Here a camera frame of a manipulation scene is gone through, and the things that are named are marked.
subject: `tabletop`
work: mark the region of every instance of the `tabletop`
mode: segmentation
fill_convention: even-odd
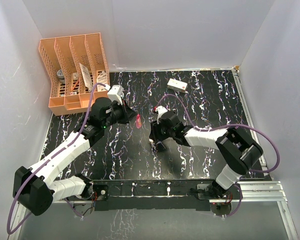
[[[168,89],[170,78],[188,83],[187,92]],[[215,179],[226,165],[218,150],[181,146],[171,138],[159,144],[149,142],[150,122],[157,117],[153,108],[165,94],[178,96],[191,120],[201,128],[248,124],[231,70],[110,73],[110,85],[117,84],[124,88],[127,104],[140,114],[142,127],[137,128],[135,119],[127,125],[114,124],[57,180],[77,173],[92,180]],[[167,97],[161,105],[176,111],[180,120],[190,124],[176,98]],[[68,137],[82,116],[83,113],[52,117],[42,158]],[[253,168],[261,170],[260,162]],[[262,179],[264,175],[249,173],[245,178]]]

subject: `red object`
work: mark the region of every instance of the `red object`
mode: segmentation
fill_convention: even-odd
[[[140,114],[138,114],[138,115],[136,116],[135,125],[136,125],[136,128],[137,128],[137,129],[141,128],[141,126],[142,126]]]

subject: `orange basket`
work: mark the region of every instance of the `orange basket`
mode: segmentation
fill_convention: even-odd
[[[106,73],[107,84],[110,84],[100,33],[41,39],[39,52],[51,79],[49,108],[56,116],[87,111],[91,93],[85,86],[80,64],[89,69],[93,84],[102,72]],[[65,83],[57,77],[60,69]],[[96,88],[92,103],[97,98],[107,97],[107,93],[104,89]]]

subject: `white wall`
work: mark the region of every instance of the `white wall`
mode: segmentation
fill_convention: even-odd
[[[44,38],[101,32],[110,70],[241,64],[274,0],[23,0]]]
[[[21,0],[0,0],[0,240],[8,237],[15,171],[38,161],[51,116],[41,37]]]
[[[256,127],[281,153],[273,176],[282,182],[300,236],[300,0],[277,0],[240,67]],[[271,166],[273,150],[265,149]]]

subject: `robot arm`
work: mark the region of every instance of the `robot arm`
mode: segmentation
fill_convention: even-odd
[[[198,131],[190,125],[184,125],[176,113],[163,106],[158,106],[154,111],[158,113],[158,117],[157,121],[151,122],[151,142],[157,143],[173,138],[180,145],[220,150],[227,164],[206,189],[212,198],[222,198],[263,154],[260,145],[241,128]]]
[[[109,98],[100,97],[96,99],[91,107],[91,112],[83,131],[78,137],[83,120],[70,133],[69,137],[43,160],[29,168],[22,166],[15,172],[13,197],[16,196],[23,182],[44,162],[49,160],[47,165],[29,181],[18,198],[18,201],[35,216],[44,213],[53,202],[60,199],[70,196],[88,199],[91,196],[93,182],[82,174],[76,174],[68,179],[59,181],[55,181],[55,179],[76,157],[100,140],[104,136],[107,127],[116,123],[127,124],[137,115],[121,99],[122,92],[123,88],[120,85],[114,85],[108,92]],[[65,149],[52,158],[55,153],[63,148]]]

